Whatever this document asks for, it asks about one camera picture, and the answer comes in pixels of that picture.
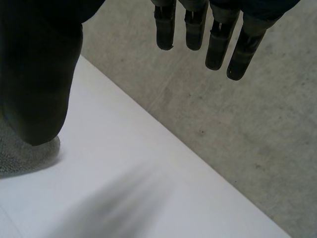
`robotic hand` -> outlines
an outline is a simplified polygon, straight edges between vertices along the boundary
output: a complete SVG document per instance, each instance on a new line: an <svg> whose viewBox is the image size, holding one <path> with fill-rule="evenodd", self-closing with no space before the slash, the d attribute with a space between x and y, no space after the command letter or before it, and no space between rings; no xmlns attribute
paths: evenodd
<svg viewBox="0 0 317 238"><path fill-rule="evenodd" d="M155 5L157 45L173 47L176 0L151 0ZM179 0L186 9L186 45L197 51L202 46L208 0ZM240 11L243 26L227 69L227 77L240 80L245 74L268 28L300 0L210 0L213 25L206 56L206 67L221 68Z"/></svg>

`gray floor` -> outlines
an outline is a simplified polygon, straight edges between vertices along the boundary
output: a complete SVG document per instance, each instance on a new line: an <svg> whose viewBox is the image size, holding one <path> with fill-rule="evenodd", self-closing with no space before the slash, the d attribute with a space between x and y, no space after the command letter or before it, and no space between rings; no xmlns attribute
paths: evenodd
<svg viewBox="0 0 317 238"><path fill-rule="evenodd" d="M185 45L156 46L150 0L107 0L84 25L82 54L293 237L317 237L317 2L302 0L266 34L245 77L205 68Z"/></svg>

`white paper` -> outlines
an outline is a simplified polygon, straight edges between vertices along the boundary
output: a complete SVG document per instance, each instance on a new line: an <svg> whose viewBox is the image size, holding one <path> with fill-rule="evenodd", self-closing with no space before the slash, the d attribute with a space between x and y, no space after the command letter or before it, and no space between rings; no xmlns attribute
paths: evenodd
<svg viewBox="0 0 317 238"><path fill-rule="evenodd" d="M59 163L0 180L0 238L50 235L92 194L147 162L172 184L147 237L289 237L83 57L59 137Z"/></svg>

